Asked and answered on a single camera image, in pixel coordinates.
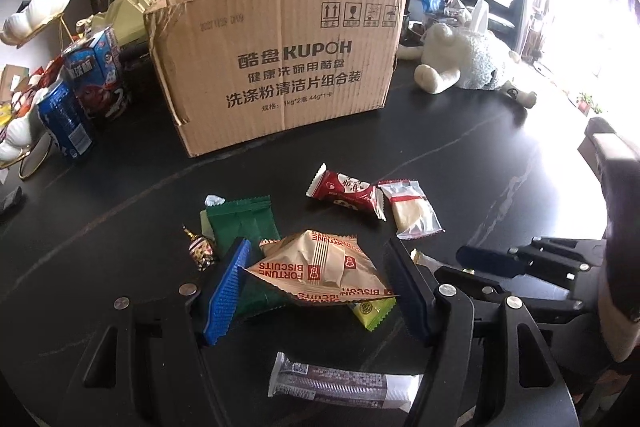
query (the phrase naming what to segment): white decorative figurine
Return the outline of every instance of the white decorative figurine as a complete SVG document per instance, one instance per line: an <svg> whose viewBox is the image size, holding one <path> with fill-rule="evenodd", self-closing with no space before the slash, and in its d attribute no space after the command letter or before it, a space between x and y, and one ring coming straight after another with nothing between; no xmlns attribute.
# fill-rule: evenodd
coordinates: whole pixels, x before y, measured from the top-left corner
<svg viewBox="0 0 640 427"><path fill-rule="evenodd" d="M519 90L511 81L520 56L488 31L489 5L479 0L469 28L435 24L423 37L423 46L398 46L398 58L419 59L415 82L430 93L455 85L463 89L499 89L523 107L536 103L535 92Z"/></svg>
<svg viewBox="0 0 640 427"><path fill-rule="evenodd" d="M8 46L23 43L40 26L62 15L71 0L31 0L21 12L14 13L0 30L0 41Z"/></svg>
<svg viewBox="0 0 640 427"><path fill-rule="evenodd" d="M27 114L7 124L4 140L0 141L0 164L14 161L45 134L46 129L38 116L38 104L48 92L49 87L37 90Z"/></svg>

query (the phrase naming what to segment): snack wrapper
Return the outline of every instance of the snack wrapper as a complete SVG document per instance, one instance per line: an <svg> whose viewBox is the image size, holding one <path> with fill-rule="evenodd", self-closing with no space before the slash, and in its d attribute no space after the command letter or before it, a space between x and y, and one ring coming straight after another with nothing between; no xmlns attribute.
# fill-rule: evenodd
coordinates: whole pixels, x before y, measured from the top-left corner
<svg viewBox="0 0 640 427"><path fill-rule="evenodd" d="M305 400L409 412L422 375L385 375L345 371L292 362L279 351L271 370L268 396L289 394Z"/></svg>
<svg viewBox="0 0 640 427"><path fill-rule="evenodd" d="M361 182L339 172L330 171L322 164L311 185L306 190L309 198L332 201L353 210L373 212L378 219L386 221L384 197L375 185Z"/></svg>
<svg viewBox="0 0 640 427"><path fill-rule="evenodd" d="M375 330L395 305L395 297L347 304L367 331Z"/></svg>
<svg viewBox="0 0 640 427"><path fill-rule="evenodd" d="M247 262L250 266L264 257L259 247L260 241L280 239L269 196L226 201L208 206L204 214L206 224L203 223L202 235L215 237L216 248L221 257L225 256L236 237L244 237L251 241L253 247ZM290 300L289 296L283 295L276 288L251 277L242 288L236 317L251 317L285 306Z"/></svg>
<svg viewBox="0 0 640 427"><path fill-rule="evenodd" d="M416 180L384 181L378 186L391 203L398 239L418 239L444 231Z"/></svg>
<svg viewBox="0 0 640 427"><path fill-rule="evenodd" d="M451 17L456 20L455 26L465 25L466 22L471 20L471 13L466 9L464 3L461 0L449 0L444 7L445 17Z"/></svg>
<svg viewBox="0 0 640 427"><path fill-rule="evenodd" d="M306 230L260 242L265 259L247 271L312 303L348 303L393 296L354 236Z"/></svg>

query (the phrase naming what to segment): yellow snack packet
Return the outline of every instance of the yellow snack packet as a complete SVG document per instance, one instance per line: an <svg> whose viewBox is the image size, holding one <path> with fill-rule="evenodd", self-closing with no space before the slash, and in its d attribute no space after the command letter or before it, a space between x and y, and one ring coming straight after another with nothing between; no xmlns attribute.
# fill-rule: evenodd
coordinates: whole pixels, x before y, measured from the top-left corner
<svg viewBox="0 0 640 427"><path fill-rule="evenodd" d="M395 297L348 304L351 311L368 331L375 330L395 305Z"/></svg>

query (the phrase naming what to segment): blue gripper pad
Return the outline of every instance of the blue gripper pad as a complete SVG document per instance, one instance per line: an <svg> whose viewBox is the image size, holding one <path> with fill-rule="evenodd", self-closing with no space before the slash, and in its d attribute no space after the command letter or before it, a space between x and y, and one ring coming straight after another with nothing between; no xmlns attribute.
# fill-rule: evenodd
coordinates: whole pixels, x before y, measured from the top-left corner
<svg viewBox="0 0 640 427"><path fill-rule="evenodd" d="M208 346L214 346L229 329L245 277L242 268L246 268L251 251L251 242L238 237L223 260L206 270L215 270L198 297L207 308L202 335Z"/></svg>

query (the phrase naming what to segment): red candy wrapper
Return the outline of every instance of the red candy wrapper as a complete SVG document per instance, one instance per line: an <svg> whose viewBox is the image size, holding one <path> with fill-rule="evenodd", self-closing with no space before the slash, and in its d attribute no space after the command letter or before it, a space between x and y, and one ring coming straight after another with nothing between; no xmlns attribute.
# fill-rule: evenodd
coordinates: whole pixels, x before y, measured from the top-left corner
<svg viewBox="0 0 640 427"><path fill-rule="evenodd" d="M309 185L306 195L316 200L332 201L353 210L373 212L378 219L386 221L382 190L356 178L330 171L324 163Z"/></svg>

